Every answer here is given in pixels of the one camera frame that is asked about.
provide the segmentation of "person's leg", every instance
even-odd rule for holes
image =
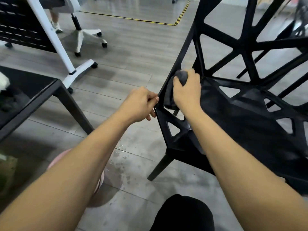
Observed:
[[[213,215],[202,201],[179,194],[168,198],[158,211],[150,231],[214,231]]]
[[[62,33],[62,29],[59,25],[59,13],[53,12],[52,10],[50,11],[50,15],[51,15],[51,24],[52,27],[56,30],[56,33]]]

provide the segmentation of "black desk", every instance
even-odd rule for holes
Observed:
[[[58,97],[87,134],[94,130],[61,80],[2,66],[0,71],[10,80],[7,90],[0,93],[0,141],[52,95]]]

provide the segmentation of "black plastic chair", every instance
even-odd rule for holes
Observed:
[[[148,179],[152,181],[156,178],[174,159],[214,174],[188,121],[178,119],[163,106],[167,82],[178,69],[181,69],[181,62],[191,40],[193,40],[197,53],[193,68],[201,76],[201,107],[203,111],[276,175],[285,178],[286,182],[299,193],[308,194],[308,159],[306,158],[308,147],[304,130],[304,122],[308,121],[308,103],[292,106],[268,91],[288,72],[307,61],[308,53],[302,53],[265,78],[259,77],[252,57],[253,51],[306,47],[308,39],[297,37],[266,42],[256,41],[258,35],[284,0],[274,0],[255,26],[252,26],[252,20],[257,0],[248,0],[243,31],[241,37],[235,39],[204,23],[205,17],[221,1],[200,0],[184,45],[160,90],[160,101],[156,105],[156,113],[167,150],[166,155]],[[206,68],[200,43],[201,34],[232,47],[233,51],[211,68]],[[244,59],[250,82],[213,76],[217,70],[239,54]],[[220,86],[239,89],[240,92],[230,98],[219,88]],[[276,104],[279,110],[268,111],[265,99]],[[292,134],[286,132],[276,121],[283,118],[291,119]],[[180,132],[172,136],[168,123],[179,128]]]

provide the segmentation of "white sneaker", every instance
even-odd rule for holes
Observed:
[[[52,27],[56,30],[56,34],[63,32],[59,23],[54,23],[53,21],[51,21],[51,24],[52,24]]]

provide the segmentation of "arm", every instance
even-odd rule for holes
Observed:
[[[157,94],[133,90],[119,110],[22,192],[0,215],[1,230],[75,230],[117,142],[149,114]]]
[[[307,230],[308,207],[303,198],[203,112],[199,74],[190,69],[185,86],[178,78],[173,84],[175,103],[191,124],[243,229]]]

